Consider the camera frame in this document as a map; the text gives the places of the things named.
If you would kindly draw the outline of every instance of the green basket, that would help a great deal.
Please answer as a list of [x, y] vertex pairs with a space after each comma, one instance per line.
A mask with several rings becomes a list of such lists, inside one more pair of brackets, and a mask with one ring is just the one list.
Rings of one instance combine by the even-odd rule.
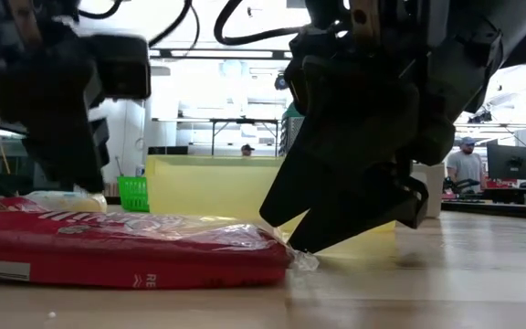
[[118, 177], [121, 207], [127, 211], [150, 212], [145, 177]]

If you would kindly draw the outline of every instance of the table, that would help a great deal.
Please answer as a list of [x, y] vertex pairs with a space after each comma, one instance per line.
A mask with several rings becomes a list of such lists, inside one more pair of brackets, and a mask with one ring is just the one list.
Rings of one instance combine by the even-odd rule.
[[[442, 213], [285, 287], [116, 292], [0, 283], [0, 329], [526, 329], [526, 219]], [[55, 312], [56, 317], [48, 319]]]

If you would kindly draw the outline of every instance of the red bag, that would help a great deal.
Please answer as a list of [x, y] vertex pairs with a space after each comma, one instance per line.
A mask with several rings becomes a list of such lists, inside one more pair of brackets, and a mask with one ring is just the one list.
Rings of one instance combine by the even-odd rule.
[[[36, 211], [30, 202], [19, 203]], [[133, 289], [284, 279], [292, 259], [285, 245], [254, 225], [213, 219], [0, 211], [0, 279]]]

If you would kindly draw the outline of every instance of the yellow bin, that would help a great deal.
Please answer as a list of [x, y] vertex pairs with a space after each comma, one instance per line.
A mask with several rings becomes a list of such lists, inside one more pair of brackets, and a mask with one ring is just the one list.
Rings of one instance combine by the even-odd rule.
[[[263, 222], [258, 211], [283, 158], [150, 155], [145, 166], [153, 214], [221, 216]], [[280, 229], [289, 234], [301, 217]], [[391, 222], [372, 232], [392, 232]]]

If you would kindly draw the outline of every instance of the man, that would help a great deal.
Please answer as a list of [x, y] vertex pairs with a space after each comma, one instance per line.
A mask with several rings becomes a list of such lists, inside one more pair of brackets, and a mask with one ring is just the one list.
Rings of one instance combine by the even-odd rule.
[[484, 165], [479, 154], [474, 153], [475, 141], [471, 137], [464, 137], [460, 143], [460, 151], [451, 154], [447, 158], [447, 175], [452, 181], [459, 182], [464, 179], [479, 181], [479, 186], [473, 186], [474, 192], [480, 192], [486, 188], [484, 177]]
[[251, 156], [251, 152], [255, 151], [254, 148], [251, 147], [249, 144], [245, 144], [241, 147], [241, 153], [243, 156]]

